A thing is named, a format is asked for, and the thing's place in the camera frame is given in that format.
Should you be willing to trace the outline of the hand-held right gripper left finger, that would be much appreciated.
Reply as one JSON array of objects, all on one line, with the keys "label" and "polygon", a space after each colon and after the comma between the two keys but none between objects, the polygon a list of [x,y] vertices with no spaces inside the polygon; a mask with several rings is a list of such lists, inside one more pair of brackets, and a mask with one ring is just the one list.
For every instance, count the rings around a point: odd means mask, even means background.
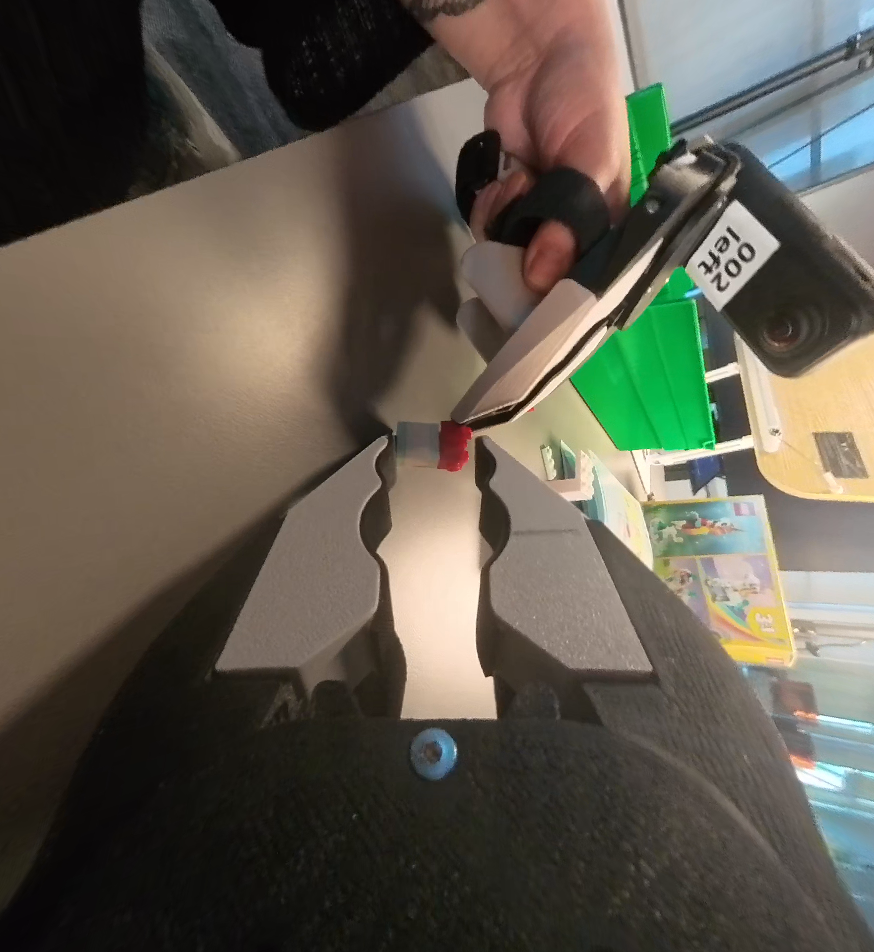
[{"label": "hand-held right gripper left finger", "polygon": [[288,509],[215,673],[276,675],[309,701],[345,684],[367,716],[399,716],[407,661],[379,554],[392,527],[394,439],[372,442]]}]

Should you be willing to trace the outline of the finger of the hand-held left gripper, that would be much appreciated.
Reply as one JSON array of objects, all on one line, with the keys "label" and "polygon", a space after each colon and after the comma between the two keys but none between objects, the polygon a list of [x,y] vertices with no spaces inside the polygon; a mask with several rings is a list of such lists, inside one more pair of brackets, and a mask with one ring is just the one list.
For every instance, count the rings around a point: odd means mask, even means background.
[{"label": "finger of the hand-held left gripper", "polygon": [[540,382],[535,384],[528,395],[513,405],[472,417],[474,434],[484,432],[493,427],[515,421],[526,415],[526,408],[533,403],[540,403],[569,379],[591,356],[598,351],[610,337],[618,330],[611,322],[601,322],[583,341],[574,346],[569,355],[555,368],[548,371]]},{"label": "finger of the hand-held left gripper", "polygon": [[552,374],[597,320],[597,297],[572,280],[560,281],[450,412],[452,422],[494,427],[524,415]]}]

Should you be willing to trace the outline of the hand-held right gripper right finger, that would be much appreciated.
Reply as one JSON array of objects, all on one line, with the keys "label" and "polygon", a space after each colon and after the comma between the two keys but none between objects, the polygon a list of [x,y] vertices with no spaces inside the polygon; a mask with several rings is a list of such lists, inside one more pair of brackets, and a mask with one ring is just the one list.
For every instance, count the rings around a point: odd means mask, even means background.
[{"label": "hand-held right gripper right finger", "polygon": [[491,438],[474,449],[480,531],[491,550],[476,643],[496,692],[649,682],[653,666],[583,514]]}]

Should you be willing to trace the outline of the pale green lego brick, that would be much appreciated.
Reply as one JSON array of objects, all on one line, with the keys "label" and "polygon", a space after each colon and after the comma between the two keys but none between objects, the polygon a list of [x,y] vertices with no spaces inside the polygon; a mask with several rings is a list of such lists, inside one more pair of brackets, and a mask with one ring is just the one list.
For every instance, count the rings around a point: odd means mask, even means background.
[{"label": "pale green lego brick", "polygon": [[400,466],[438,470],[441,463],[441,424],[400,421],[396,424],[395,458]]}]

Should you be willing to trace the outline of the person's left forearm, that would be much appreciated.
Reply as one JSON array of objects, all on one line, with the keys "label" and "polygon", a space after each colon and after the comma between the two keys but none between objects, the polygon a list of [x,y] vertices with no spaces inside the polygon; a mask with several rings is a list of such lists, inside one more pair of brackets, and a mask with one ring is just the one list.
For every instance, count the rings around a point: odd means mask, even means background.
[{"label": "person's left forearm", "polygon": [[397,1],[215,1],[229,33],[262,54],[268,87],[309,132],[366,106],[432,44]]}]

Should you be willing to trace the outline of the lego instruction booklet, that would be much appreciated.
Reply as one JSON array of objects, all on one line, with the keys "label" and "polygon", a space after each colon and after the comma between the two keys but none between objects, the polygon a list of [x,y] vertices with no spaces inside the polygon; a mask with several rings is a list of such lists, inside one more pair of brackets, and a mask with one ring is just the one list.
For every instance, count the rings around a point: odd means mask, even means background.
[{"label": "lego instruction booklet", "polygon": [[604,525],[644,565],[654,568],[652,541],[642,502],[596,459],[593,461],[593,494],[579,504],[590,520]]}]

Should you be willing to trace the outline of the white lego build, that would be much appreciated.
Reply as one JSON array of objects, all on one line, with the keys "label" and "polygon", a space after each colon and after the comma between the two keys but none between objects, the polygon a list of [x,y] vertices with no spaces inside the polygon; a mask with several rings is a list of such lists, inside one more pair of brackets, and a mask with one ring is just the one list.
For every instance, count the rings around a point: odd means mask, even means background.
[{"label": "white lego build", "polygon": [[550,444],[541,445],[540,454],[546,482],[554,492],[567,502],[572,504],[589,503],[595,498],[599,487],[598,459],[583,450],[575,453],[578,463],[578,478],[574,481],[563,481],[561,479],[559,446],[554,449]]}]

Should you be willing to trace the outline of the lego set box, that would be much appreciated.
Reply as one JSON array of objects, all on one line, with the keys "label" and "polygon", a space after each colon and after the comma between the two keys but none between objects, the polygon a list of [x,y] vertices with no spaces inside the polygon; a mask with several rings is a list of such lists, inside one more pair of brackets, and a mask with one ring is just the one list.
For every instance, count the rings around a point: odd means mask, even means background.
[{"label": "lego set box", "polygon": [[794,665],[764,497],[693,498],[643,505],[657,576],[738,663]]}]

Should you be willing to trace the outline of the person's left hand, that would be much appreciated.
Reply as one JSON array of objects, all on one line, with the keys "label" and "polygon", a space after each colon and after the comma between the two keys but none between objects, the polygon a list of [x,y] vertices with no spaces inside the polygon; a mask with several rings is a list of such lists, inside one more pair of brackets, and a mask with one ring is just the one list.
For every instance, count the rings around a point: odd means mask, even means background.
[{"label": "person's left hand", "polygon": [[531,173],[573,168],[626,216],[629,131],[614,15],[603,1],[406,2],[486,92],[485,124],[524,167],[486,186],[469,227],[477,241],[532,185]]}]

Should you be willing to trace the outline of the green plastic bin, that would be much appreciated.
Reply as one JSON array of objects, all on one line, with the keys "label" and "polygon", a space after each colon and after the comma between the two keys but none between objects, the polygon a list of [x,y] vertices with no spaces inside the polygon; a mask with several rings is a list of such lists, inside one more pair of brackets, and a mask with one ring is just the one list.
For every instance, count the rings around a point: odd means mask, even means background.
[{"label": "green plastic bin", "polygon": [[693,282],[676,269],[651,305],[571,377],[619,450],[715,445]]}]

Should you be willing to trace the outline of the wooden side table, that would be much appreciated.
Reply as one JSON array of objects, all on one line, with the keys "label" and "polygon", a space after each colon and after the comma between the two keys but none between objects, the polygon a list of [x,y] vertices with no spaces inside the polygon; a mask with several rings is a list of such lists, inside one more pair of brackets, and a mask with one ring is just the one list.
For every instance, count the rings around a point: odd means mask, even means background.
[{"label": "wooden side table", "polygon": [[740,382],[748,431],[712,448],[635,450],[648,498],[667,501],[667,468],[752,450],[776,490],[812,501],[874,504],[874,335],[799,378],[770,373],[734,337],[736,359],[705,383]]}]

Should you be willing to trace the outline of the black tripod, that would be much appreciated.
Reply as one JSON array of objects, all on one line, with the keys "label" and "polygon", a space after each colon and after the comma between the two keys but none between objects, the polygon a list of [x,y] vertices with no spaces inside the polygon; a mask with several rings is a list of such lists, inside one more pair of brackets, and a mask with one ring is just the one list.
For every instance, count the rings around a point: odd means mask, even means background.
[{"label": "black tripod", "polygon": [[672,135],[675,138],[685,137],[695,129],[723,120],[845,64],[857,64],[859,71],[874,66],[874,26],[850,35],[844,42],[821,54],[792,65],[702,110],[678,119],[671,124]]}]

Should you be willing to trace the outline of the window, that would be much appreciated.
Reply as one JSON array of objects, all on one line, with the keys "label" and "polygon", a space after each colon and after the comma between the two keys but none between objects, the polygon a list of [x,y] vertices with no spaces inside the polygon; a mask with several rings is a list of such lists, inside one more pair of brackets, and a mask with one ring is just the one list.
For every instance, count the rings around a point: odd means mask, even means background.
[{"label": "window", "polygon": [[[874,1],[619,2],[632,77],[671,124],[874,26]],[[845,64],[688,133],[743,145],[801,193],[874,173],[874,66]]]}]

